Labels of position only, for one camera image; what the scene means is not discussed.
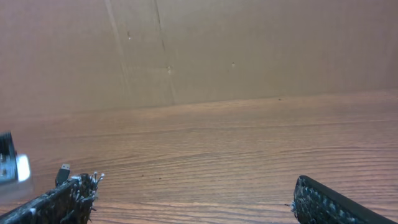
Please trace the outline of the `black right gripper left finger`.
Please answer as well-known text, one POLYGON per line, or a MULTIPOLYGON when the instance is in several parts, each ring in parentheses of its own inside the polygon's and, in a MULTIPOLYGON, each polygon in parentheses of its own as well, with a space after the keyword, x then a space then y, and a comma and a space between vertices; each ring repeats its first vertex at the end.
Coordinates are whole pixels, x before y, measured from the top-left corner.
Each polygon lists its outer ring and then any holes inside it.
POLYGON ((74 175, 43 195, 1 215, 1 224, 86 224, 104 174, 74 175))

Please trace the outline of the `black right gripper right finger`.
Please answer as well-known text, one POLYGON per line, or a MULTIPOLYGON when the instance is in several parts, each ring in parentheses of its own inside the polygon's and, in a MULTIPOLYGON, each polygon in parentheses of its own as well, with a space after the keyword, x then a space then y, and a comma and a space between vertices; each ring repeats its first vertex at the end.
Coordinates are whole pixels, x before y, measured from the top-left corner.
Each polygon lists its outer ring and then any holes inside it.
POLYGON ((291 211, 304 224, 397 224, 306 175, 297 179, 291 211))

